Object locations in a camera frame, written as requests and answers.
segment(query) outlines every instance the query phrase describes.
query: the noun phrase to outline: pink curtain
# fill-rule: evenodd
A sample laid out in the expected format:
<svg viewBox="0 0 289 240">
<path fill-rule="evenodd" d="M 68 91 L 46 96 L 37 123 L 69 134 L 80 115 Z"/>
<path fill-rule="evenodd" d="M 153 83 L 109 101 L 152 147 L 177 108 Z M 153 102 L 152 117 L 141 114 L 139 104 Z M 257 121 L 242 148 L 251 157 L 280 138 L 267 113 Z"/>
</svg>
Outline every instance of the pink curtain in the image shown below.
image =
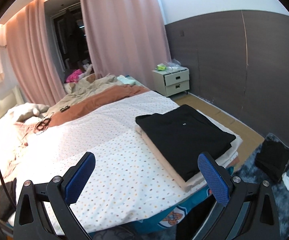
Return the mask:
<svg viewBox="0 0 289 240">
<path fill-rule="evenodd" d="M 97 76 L 130 75 L 153 89 L 151 71 L 170 61 L 158 0 L 80 0 Z"/>
<path fill-rule="evenodd" d="M 31 103 L 53 106 L 65 96 L 50 55 L 44 3 L 34 0 L 7 22 L 7 49 L 19 85 Z"/>
</svg>

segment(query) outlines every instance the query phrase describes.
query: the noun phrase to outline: orange blanket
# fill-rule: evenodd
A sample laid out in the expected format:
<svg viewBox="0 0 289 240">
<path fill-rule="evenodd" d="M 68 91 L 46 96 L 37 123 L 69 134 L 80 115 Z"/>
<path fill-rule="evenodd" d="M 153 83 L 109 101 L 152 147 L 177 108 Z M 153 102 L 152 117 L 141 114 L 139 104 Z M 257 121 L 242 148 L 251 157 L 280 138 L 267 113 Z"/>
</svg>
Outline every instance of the orange blanket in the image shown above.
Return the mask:
<svg viewBox="0 0 289 240">
<path fill-rule="evenodd" d="M 90 112 L 96 110 L 97 108 L 119 101 L 124 98 L 132 97 L 135 95 L 140 95 L 142 93 L 148 92 L 149 89 L 142 86 L 113 86 L 105 91 L 93 95 L 80 103 L 71 106 L 68 110 L 63 113 L 54 113 L 51 117 L 49 127 L 59 126 L 66 122 L 76 120 L 83 117 Z"/>
</svg>

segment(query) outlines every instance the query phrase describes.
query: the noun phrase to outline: folded clothes stack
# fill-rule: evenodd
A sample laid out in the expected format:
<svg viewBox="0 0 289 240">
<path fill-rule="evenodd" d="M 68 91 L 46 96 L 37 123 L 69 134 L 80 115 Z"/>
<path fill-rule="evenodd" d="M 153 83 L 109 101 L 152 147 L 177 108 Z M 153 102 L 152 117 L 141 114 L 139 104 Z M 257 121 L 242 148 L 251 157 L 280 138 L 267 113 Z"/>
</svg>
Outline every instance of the folded clothes stack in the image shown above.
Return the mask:
<svg viewBox="0 0 289 240">
<path fill-rule="evenodd" d="M 137 116 L 136 123 L 137 132 L 150 150 L 186 192 L 203 179 L 197 165 L 201 152 L 209 152 L 224 165 L 220 157 L 236 152 L 242 143 L 238 135 L 221 130 L 188 105 L 165 114 Z"/>
</svg>

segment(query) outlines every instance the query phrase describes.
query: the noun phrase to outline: drawer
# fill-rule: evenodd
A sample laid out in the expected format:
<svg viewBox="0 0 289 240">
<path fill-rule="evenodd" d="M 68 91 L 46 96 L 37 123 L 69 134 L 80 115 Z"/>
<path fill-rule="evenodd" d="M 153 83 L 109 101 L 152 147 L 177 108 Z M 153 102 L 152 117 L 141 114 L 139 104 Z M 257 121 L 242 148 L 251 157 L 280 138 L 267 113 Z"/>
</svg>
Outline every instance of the drawer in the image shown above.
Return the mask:
<svg viewBox="0 0 289 240">
<path fill-rule="evenodd" d="M 166 86 L 178 84 L 180 82 L 189 80 L 189 70 L 187 69 L 181 72 L 165 75 L 164 78 Z"/>
<path fill-rule="evenodd" d="M 166 87 L 166 96 L 189 90 L 189 80 Z"/>
</svg>

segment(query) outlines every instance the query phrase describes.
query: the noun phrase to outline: wooden floor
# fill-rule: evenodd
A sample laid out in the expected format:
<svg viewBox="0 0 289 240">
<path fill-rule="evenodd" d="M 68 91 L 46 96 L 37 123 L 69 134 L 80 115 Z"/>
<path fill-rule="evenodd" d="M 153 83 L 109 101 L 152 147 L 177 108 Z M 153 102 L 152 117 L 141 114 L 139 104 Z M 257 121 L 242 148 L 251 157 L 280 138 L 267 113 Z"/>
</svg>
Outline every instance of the wooden floor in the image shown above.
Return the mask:
<svg viewBox="0 0 289 240">
<path fill-rule="evenodd" d="M 176 102 L 178 105 L 187 104 L 194 109 L 197 109 L 214 120 L 218 121 L 225 127 L 229 128 L 234 133 L 240 135 L 243 143 L 238 148 L 240 163 L 235 167 L 237 170 L 246 159 L 250 156 L 250 154 L 254 151 L 257 146 L 263 142 L 264 138 L 253 131 L 248 126 L 243 123 L 233 119 L 228 114 L 222 112 L 220 109 L 212 106 L 205 101 L 193 96 L 193 95 L 178 95 L 175 97 L 171 97 L 171 99 Z"/>
</svg>

